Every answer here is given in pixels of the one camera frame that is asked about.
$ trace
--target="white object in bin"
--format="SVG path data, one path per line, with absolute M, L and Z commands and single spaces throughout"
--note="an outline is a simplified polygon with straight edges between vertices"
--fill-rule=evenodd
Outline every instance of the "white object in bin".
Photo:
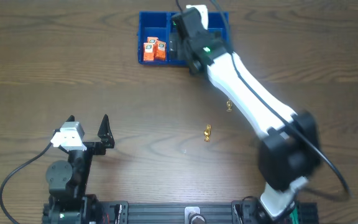
M 187 9 L 189 9 L 191 7 L 195 7 L 198 10 L 198 12 L 200 12 L 201 23 L 202 23 L 204 29 L 208 29 L 208 8 L 206 7 L 206 5 L 196 5 L 196 6 L 187 5 L 186 6 Z

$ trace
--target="blue container wall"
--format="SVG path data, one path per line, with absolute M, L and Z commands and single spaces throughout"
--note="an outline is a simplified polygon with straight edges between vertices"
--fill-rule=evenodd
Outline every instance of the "blue container wall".
M 137 58 L 139 63 L 144 65 L 186 65 L 183 60 L 170 60 L 169 56 L 169 35 L 176 32 L 172 24 L 172 16 L 177 12 L 139 12 L 139 31 Z M 229 20 L 229 14 L 224 13 L 226 20 Z M 208 13 L 208 30 L 210 32 L 220 31 L 222 38 L 227 40 L 227 30 L 219 12 Z M 143 61 L 143 43 L 147 42 L 147 37 L 158 37 L 159 40 L 167 43 L 167 57 L 165 61 L 155 60 L 153 62 Z

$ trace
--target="blue tray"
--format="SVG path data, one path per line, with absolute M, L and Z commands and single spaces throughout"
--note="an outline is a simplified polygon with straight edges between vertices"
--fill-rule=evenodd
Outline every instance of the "blue tray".
M 171 60 L 169 54 L 169 36 L 176 32 L 172 24 L 172 16 L 178 12 L 139 12 L 139 31 L 137 43 L 137 59 L 142 65 L 186 65 L 184 60 Z M 226 20 L 229 14 L 224 13 Z M 208 30 L 210 32 L 220 31 L 222 38 L 227 40 L 227 30 L 224 28 L 223 20 L 219 12 L 208 13 Z M 147 42 L 147 37 L 158 37 L 159 40 L 167 43 L 167 57 L 165 61 L 154 60 L 153 62 L 143 61 L 143 43 Z

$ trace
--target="wooden table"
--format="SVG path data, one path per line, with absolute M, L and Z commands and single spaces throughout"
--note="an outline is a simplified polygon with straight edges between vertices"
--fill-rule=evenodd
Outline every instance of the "wooden table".
M 300 200 L 318 202 L 321 223 L 358 222 L 358 0 L 220 3 L 246 67 L 278 99 L 315 115 L 323 151 L 354 193 L 348 203 L 304 192 Z M 87 189 L 101 200 L 230 202 L 263 192 L 255 134 L 236 108 L 226 112 L 227 98 L 187 68 L 138 64 L 139 11 L 176 5 L 0 0 L 0 184 L 69 115 L 86 140 L 97 140 L 106 113 L 116 148 L 94 158 Z M 14 218 L 40 223 L 45 171 L 66 158 L 50 149 L 8 182 L 4 202 Z M 310 186 L 341 190 L 326 165 Z M 8 223 L 1 209 L 0 223 Z

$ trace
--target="cable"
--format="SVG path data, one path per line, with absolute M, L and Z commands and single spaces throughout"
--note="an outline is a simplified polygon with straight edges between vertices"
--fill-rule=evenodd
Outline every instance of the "cable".
M 215 1 L 215 0 L 210 0 L 211 3 L 215 6 L 215 8 L 219 11 L 223 23 L 224 23 L 224 27 L 226 29 L 227 32 L 227 39 L 229 40 L 229 46 L 231 47 L 231 49 L 233 50 L 233 44 L 232 44 L 232 39 L 231 39 L 231 35 L 230 35 L 230 28 L 229 28 L 229 24 L 227 23 L 226 18 L 224 17 L 223 14 L 223 10 L 221 9 L 221 7 L 219 6 L 219 4 Z M 303 134 L 301 134 L 296 128 L 294 128 L 288 121 L 286 121 L 283 117 L 281 117 L 271 106 L 269 106 L 264 99 L 262 99 L 262 97 L 260 97 L 258 95 L 258 93 L 252 89 L 252 87 L 243 79 L 243 77 L 241 76 L 240 72 L 238 71 L 237 67 L 236 67 L 236 63 L 234 62 L 234 56 L 233 54 L 231 54 L 231 60 L 234 66 L 234 69 L 237 73 L 237 76 L 241 79 L 241 81 L 244 83 L 244 85 L 256 96 L 256 98 L 258 98 L 258 100 L 264 105 L 266 106 L 266 108 L 268 110 L 270 110 L 270 112 L 272 112 L 278 119 L 280 119 L 280 121 L 290 129 L 290 131 L 298 136 L 306 145 L 308 145 L 315 154 L 317 154 L 320 158 L 322 158 L 327 165 L 331 168 L 331 170 L 333 170 L 333 172 L 336 174 L 336 176 L 338 177 L 339 181 L 341 182 L 345 192 L 348 195 L 348 199 L 352 197 L 352 192 L 346 182 L 346 180 L 344 179 L 344 177 L 342 176 L 342 174 L 340 173 L 340 171 L 335 167 L 335 165 L 324 155 L 323 152 L 321 152 L 319 149 L 317 149 L 316 146 L 314 146 Z
M 179 8 L 179 11 L 180 12 L 183 12 L 183 9 L 180 7 L 180 5 L 179 5 L 179 0 L 175 0 L 176 1 L 176 3 L 177 3 L 177 6 L 178 6 L 178 8 Z
M 30 163 L 34 162 L 36 159 L 40 158 L 42 155 L 44 155 L 48 149 L 50 148 L 50 146 L 52 145 L 52 143 L 49 143 L 48 146 L 37 156 L 35 156 L 34 158 L 30 159 L 29 161 L 23 163 L 22 165 L 20 165 L 18 168 L 14 169 L 6 178 L 5 180 L 2 182 L 1 187 L 0 187 L 0 206 L 2 211 L 5 213 L 5 215 L 7 216 L 7 218 L 13 222 L 14 224 L 19 224 L 18 221 L 16 221 L 11 214 L 9 214 L 9 212 L 6 210 L 4 202 L 2 201 L 2 192 L 4 191 L 4 187 L 7 183 L 7 181 L 17 172 L 19 172 L 21 169 L 23 169 L 25 166 L 29 165 Z

